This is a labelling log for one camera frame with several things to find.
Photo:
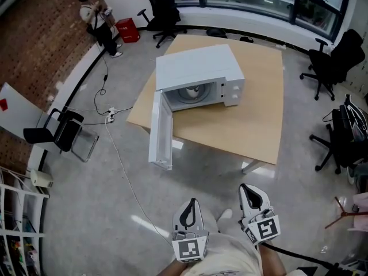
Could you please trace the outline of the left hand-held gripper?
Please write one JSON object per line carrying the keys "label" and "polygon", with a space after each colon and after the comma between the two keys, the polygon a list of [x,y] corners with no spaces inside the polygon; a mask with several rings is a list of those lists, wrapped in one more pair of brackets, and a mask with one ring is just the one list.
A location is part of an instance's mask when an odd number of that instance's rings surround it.
{"label": "left hand-held gripper", "polygon": [[195,198],[185,202],[174,214],[172,247],[176,260],[195,263],[204,260],[209,232],[204,230],[200,204]]}

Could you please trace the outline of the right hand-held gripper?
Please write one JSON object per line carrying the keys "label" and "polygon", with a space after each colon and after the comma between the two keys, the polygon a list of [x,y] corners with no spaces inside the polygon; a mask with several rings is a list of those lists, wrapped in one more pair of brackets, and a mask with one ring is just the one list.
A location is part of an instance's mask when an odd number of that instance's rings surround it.
{"label": "right hand-held gripper", "polygon": [[242,183],[239,186],[239,200],[244,216],[239,224],[253,245],[262,244],[281,234],[279,217],[270,208],[269,197],[263,190]]}

